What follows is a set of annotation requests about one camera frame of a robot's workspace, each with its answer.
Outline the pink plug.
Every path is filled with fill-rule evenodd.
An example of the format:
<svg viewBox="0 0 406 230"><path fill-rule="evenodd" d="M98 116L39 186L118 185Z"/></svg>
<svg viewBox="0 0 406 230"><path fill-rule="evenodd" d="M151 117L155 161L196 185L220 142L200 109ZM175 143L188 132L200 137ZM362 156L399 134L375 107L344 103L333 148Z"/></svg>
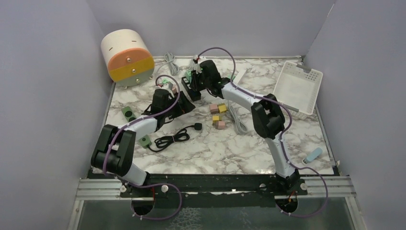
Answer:
<svg viewBox="0 0 406 230"><path fill-rule="evenodd" d="M218 105L214 104L214 103L209 105L209 110L210 110L211 114L218 114L219 113Z"/></svg>
<svg viewBox="0 0 406 230"><path fill-rule="evenodd" d="M225 129L226 128L226 122L225 121L217 121L215 123L215 128L216 129Z"/></svg>

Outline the green power strip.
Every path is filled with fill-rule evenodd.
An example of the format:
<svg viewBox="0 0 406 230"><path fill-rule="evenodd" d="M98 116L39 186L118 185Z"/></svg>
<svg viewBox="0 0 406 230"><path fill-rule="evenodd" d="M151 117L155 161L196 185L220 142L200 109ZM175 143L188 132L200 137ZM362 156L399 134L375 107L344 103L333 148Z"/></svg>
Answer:
<svg viewBox="0 0 406 230"><path fill-rule="evenodd" d="M132 122L133 120L136 120L136 116L129 106L122 108L121 112L125 117L125 119L127 120L127 122ZM148 135L145 135L142 138L140 138L138 140L138 143L141 147L145 149L147 149L152 144L151 139Z"/></svg>

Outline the black power strip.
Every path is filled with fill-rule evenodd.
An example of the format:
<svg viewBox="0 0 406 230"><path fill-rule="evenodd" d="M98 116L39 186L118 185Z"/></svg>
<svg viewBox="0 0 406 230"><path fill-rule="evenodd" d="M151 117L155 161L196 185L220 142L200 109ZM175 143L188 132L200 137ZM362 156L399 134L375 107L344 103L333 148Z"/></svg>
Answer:
<svg viewBox="0 0 406 230"><path fill-rule="evenodd" d="M186 77L182 77L181 83L193 102L201 100L201 93L191 89L190 83Z"/></svg>

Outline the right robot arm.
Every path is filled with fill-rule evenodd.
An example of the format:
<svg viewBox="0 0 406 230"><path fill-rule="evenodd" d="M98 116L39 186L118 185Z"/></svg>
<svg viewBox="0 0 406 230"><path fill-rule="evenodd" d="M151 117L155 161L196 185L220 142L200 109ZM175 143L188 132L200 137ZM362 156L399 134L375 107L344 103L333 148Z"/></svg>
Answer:
<svg viewBox="0 0 406 230"><path fill-rule="evenodd" d="M232 101L251 111L254 129L265 139L275 163L277 191L282 195L292 192L300 174L290 163L283 145L285 117L276 97L255 94L235 85L229 78L222 78L212 60L196 65L188 81L193 92L207 90L214 97Z"/></svg>

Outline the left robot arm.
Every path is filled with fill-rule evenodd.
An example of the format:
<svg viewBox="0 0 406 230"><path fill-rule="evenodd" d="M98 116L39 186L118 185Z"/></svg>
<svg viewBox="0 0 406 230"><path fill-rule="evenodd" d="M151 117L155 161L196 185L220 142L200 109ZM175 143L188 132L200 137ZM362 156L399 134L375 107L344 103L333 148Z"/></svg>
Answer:
<svg viewBox="0 0 406 230"><path fill-rule="evenodd" d="M90 164L103 172L110 172L132 185L136 195L150 192L148 173L133 163L134 147L146 135L158 131L166 119L174 119L195 109L183 91L172 95L156 89L150 106L137 119L121 126L105 125L97 140Z"/></svg>

